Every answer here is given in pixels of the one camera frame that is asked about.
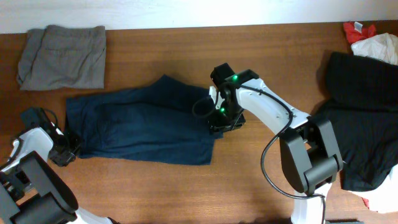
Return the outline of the navy blue shorts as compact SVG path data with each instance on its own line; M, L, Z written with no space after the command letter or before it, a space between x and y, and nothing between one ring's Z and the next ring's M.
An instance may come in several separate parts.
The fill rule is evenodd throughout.
M223 135L192 113L206 96L164 75L144 88L67 99L68 127L82 141L80 158L208 165Z

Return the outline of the black shorts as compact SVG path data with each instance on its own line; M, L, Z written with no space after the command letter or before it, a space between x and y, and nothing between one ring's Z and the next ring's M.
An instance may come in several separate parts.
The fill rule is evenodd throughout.
M397 112L397 66L369 57L333 52L325 86L339 104L362 110Z

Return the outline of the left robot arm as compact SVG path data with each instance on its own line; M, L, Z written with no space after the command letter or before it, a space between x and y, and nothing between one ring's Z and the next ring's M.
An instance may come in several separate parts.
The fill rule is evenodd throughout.
M10 158L1 166L3 223L116 223L81 207L67 184L48 165L62 132L45 122L11 140Z

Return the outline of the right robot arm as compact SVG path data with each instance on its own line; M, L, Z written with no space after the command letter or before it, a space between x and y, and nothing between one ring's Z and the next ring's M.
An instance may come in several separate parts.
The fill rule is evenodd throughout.
M228 64L214 68L209 96L214 106L210 112L214 132L227 132L244 124L247 110L273 133L264 148L260 166L270 186L294 200L292 223L326 223L326 196L343 160L331 122L310 116L288 104L270 90L252 70L234 72ZM294 189L292 194L280 189L266 172L265 159L271 146L279 142L282 172Z

